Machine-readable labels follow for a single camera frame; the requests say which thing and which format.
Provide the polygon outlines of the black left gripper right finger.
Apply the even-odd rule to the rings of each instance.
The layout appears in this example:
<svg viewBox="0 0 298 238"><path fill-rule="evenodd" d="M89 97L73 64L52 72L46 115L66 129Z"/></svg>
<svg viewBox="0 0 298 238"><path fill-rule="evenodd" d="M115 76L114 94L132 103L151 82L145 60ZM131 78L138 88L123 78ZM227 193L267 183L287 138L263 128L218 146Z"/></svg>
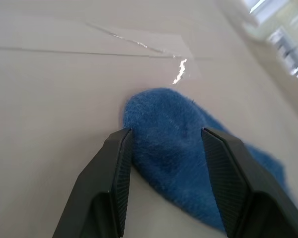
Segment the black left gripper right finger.
<svg viewBox="0 0 298 238"><path fill-rule="evenodd" d="M244 143L201 132L212 192L229 238L298 238L298 209Z"/></svg>

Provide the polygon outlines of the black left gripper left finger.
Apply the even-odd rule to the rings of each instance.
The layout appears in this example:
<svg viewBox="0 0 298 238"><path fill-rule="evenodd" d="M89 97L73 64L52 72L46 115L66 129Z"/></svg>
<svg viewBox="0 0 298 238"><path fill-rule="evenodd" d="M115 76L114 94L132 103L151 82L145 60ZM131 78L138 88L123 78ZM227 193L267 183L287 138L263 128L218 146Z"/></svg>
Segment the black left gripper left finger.
<svg viewBox="0 0 298 238"><path fill-rule="evenodd" d="M110 134L77 177L53 237L123 237L132 157L132 130Z"/></svg>

